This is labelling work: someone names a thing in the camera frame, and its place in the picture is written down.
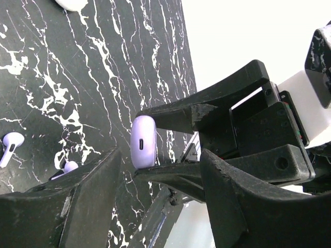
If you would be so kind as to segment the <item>purple round earbud case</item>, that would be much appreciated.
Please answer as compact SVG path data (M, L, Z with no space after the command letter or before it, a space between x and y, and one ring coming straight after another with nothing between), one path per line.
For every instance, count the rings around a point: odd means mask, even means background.
M130 135L130 152L136 169L152 167L156 163L157 134L152 117L141 115L134 119Z

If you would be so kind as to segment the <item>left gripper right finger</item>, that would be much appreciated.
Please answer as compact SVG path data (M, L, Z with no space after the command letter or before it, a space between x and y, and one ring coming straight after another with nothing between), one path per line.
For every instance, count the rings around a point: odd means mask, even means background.
M227 173L205 189L216 247L330 247L330 193L292 192Z

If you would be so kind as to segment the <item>white earbud charging case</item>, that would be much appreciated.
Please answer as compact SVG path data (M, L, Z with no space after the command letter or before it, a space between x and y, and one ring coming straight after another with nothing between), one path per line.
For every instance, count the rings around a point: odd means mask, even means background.
M88 0L55 0L63 9L67 11L81 11L87 4Z

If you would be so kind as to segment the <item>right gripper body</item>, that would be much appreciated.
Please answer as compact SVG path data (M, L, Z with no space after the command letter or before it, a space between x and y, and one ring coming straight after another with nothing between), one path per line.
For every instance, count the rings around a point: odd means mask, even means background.
M288 100L268 82L247 101L217 114L199 132L200 147L230 165L268 183L304 183L315 178L300 130Z

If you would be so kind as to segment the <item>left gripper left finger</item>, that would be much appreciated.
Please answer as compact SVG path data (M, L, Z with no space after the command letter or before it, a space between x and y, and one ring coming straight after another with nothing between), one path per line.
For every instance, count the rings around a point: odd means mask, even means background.
M121 164L114 147L57 179L1 195L1 247L105 247Z

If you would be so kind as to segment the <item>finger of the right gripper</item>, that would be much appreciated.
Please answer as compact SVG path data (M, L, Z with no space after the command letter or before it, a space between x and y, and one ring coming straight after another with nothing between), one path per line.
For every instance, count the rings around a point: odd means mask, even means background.
M209 110L229 110L269 81L263 62L254 59L224 80L180 100L139 111L136 116L147 115L156 127L192 134L201 128L202 120L193 112L207 107Z
M200 161L163 164L136 170L143 181L161 183L199 202L205 201L205 189L216 187L227 173L253 176L279 187L310 181L313 178L305 150L283 145L256 154L223 160L204 149Z

